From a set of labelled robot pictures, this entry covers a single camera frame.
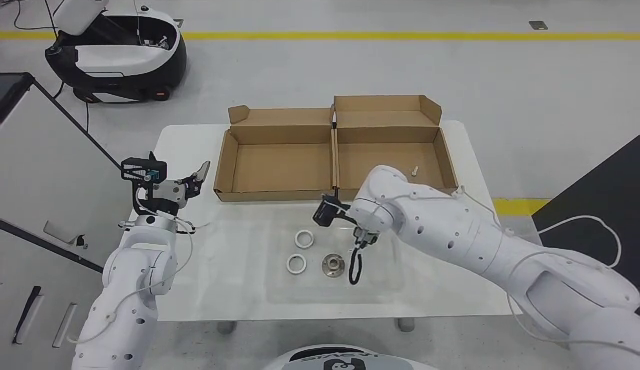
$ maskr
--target table leg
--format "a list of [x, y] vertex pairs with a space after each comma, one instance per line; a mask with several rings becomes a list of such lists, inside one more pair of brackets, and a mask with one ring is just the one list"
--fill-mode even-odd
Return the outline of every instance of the table leg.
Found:
[[416, 322], [413, 317], [401, 317], [396, 319], [396, 326], [402, 332], [411, 332], [416, 328]]
[[229, 335], [235, 331], [237, 325], [237, 321], [219, 321], [216, 324], [216, 329], [222, 335]]

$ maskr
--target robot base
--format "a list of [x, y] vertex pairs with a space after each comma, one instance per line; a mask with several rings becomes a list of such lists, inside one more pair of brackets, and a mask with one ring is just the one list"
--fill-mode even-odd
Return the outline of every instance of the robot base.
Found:
[[46, 58], [87, 103], [166, 101], [187, 66], [184, 39], [173, 19], [146, 7], [139, 16], [100, 15], [79, 36], [60, 32]]

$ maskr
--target cardboard box lid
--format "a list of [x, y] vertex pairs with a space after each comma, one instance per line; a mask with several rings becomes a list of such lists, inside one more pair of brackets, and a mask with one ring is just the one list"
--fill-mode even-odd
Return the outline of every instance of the cardboard box lid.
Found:
[[229, 108], [230, 129], [255, 126], [321, 126], [331, 127], [331, 109], [287, 108], [249, 109], [234, 106]]
[[424, 95], [336, 96], [338, 129], [437, 127], [442, 108]]

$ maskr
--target metal ring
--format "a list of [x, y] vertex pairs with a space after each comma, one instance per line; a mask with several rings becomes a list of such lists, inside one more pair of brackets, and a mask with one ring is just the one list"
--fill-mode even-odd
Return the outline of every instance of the metal ring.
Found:
[[[306, 245], [302, 245], [302, 242], [300, 242], [300, 236], [301, 235], [309, 235], [310, 241], [308, 244]], [[313, 245], [313, 233], [309, 230], [300, 230], [298, 231], [298, 233], [296, 234], [295, 238], [293, 239], [294, 242], [296, 243], [296, 246], [300, 249], [307, 249], [309, 248], [311, 245]]]
[[[302, 267], [299, 270], [293, 270], [291, 268], [291, 261], [295, 258], [300, 258], [302, 260]], [[307, 259], [304, 258], [304, 256], [302, 256], [299, 253], [294, 253], [293, 255], [289, 256], [289, 259], [287, 259], [287, 270], [289, 271], [289, 273], [294, 274], [294, 275], [298, 275], [300, 273], [302, 273], [303, 271], [305, 271], [307, 268]]]

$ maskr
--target black wheel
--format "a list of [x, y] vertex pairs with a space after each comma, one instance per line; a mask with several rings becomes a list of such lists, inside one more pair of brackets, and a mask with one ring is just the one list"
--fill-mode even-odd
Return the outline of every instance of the black wheel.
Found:
[[154, 101], [166, 101], [171, 98], [171, 88], [166, 85], [160, 85], [149, 89], [149, 99]]
[[100, 99], [96, 98], [92, 94], [90, 94], [88, 92], [84, 92], [84, 91], [79, 90], [77, 88], [73, 89], [73, 94], [76, 96], [76, 98], [80, 99], [82, 102], [86, 102], [86, 103], [97, 103], [97, 102], [100, 102]]

